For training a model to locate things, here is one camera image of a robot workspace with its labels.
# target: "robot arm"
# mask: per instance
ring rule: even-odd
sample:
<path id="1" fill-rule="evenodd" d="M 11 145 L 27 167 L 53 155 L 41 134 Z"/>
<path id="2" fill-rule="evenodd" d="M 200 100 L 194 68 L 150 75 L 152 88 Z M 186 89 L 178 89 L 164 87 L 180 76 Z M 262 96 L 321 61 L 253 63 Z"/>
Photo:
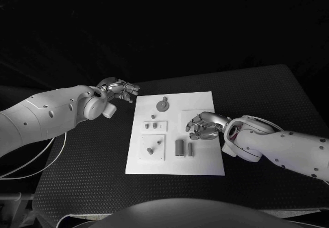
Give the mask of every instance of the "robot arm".
<path id="1" fill-rule="evenodd" d="M 246 161 L 258 162 L 264 155 L 277 166 L 329 181 L 329 139 L 282 131 L 252 116 L 230 120 L 203 112 L 187 123 L 186 131 L 193 125 L 193 140 L 210 140 L 223 133 L 222 151 L 232 157 L 238 155 Z"/>
<path id="2" fill-rule="evenodd" d="M 138 86 L 109 77 L 96 87 L 77 85 L 30 96 L 0 112 L 0 157 L 23 145 L 54 138 L 100 114 L 111 118 L 113 98 L 128 102 Z"/>

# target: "textured tabletop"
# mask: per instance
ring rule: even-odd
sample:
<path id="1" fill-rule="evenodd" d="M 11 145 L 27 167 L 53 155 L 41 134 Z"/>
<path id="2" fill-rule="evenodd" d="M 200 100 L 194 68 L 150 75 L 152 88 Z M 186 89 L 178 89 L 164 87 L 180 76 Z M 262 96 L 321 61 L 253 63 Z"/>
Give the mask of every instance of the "textured tabletop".
<path id="1" fill-rule="evenodd" d="M 329 130 L 285 65 L 138 83 L 139 95 L 212 91 L 217 114 L 253 115 L 284 130 L 329 137 Z M 115 99 L 111 119 L 99 116 L 67 132 L 63 153 L 43 172 L 33 209 L 43 226 L 66 214 L 109 214 L 148 200 L 199 198 L 253 209 L 329 208 L 329 185 L 277 167 L 222 154 L 225 176 L 125 174 L 135 104 Z M 63 135 L 54 140 L 49 161 Z"/>

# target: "black background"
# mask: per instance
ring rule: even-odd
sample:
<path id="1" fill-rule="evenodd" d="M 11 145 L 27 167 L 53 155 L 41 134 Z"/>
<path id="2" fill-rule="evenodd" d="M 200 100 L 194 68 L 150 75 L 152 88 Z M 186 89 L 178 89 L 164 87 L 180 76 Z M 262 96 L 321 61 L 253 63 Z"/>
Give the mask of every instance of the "black background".
<path id="1" fill-rule="evenodd" d="M 28 96 L 21 87 L 93 86 L 109 76 L 137 83 L 285 64 L 327 123 L 327 53 L 326 1 L 115 6 L 0 0 L 0 110 Z M 23 173 L 43 166 L 46 156 Z M 1 159 L 5 170 L 17 165 L 10 161 Z M 37 180 L 5 181 L 1 191 L 33 192 Z"/>

